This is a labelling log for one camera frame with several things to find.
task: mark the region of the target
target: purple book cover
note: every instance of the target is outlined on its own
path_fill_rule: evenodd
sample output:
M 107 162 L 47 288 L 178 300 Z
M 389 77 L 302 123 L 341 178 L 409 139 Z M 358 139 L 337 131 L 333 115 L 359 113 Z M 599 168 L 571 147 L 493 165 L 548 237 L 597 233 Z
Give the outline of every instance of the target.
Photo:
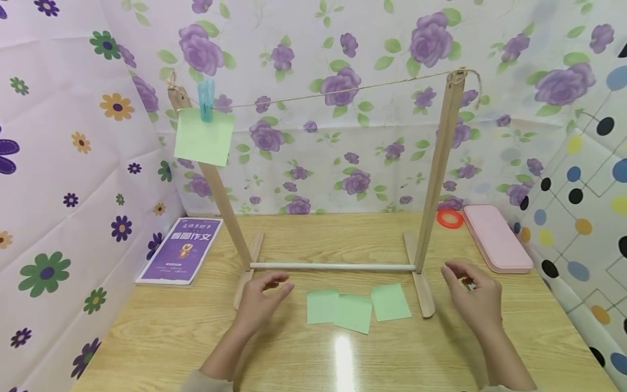
M 190 284 L 221 225 L 222 219 L 179 218 L 135 282 Z

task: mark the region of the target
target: wooden table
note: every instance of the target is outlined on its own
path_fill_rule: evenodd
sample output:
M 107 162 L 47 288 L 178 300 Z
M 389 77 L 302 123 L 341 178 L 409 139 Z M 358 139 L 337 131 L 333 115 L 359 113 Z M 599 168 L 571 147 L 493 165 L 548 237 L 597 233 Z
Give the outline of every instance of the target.
M 408 263 L 403 232 L 418 234 L 420 214 L 249 216 L 246 240 L 266 233 L 261 261 Z M 469 258 L 487 270 L 464 227 L 435 225 L 425 274 L 437 313 L 423 320 L 410 273 L 299 271 L 267 331 L 249 345 L 236 380 L 249 392 L 459 392 L 485 382 L 478 344 L 454 310 L 439 268 Z M 73 392 L 176 392 L 231 324 L 240 266 L 226 228 L 187 289 L 140 286 Z M 544 391 L 616 391 L 535 271 L 497 275 L 505 328 Z M 337 287 L 369 295 L 403 286 L 411 319 L 377 322 L 368 336 L 328 324 L 308 326 L 308 290 Z

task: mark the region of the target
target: green paper square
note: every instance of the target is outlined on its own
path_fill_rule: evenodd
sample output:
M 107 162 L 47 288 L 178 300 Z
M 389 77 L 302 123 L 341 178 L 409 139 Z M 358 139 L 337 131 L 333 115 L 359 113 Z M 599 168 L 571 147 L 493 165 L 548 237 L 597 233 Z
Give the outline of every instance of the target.
M 174 156 L 190 161 L 226 166 L 235 116 L 213 111 L 211 122 L 203 122 L 200 109 L 179 110 Z
M 353 294 L 340 294 L 333 324 L 368 335 L 372 315 L 372 299 Z
M 407 300 L 400 284 L 377 286 L 371 292 L 377 321 L 407 319 L 411 317 Z
M 339 294 L 337 289 L 322 289 L 307 292 L 307 323 L 323 324 L 335 320 L 335 309 Z

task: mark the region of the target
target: pink box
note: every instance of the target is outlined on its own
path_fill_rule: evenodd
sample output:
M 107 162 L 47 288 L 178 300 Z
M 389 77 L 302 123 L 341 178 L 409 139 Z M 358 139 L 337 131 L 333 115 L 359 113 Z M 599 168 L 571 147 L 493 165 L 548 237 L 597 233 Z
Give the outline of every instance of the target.
M 485 263 L 496 273 L 528 273 L 534 263 L 498 209 L 465 206 L 464 220 Z

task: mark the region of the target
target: white dowel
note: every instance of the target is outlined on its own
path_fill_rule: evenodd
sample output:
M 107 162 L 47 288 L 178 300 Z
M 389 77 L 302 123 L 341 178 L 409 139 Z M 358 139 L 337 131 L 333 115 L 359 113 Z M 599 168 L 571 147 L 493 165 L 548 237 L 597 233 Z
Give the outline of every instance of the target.
M 362 270 L 362 271 L 415 271 L 413 264 L 336 264 L 336 263 L 250 263 L 250 268 L 260 270 Z

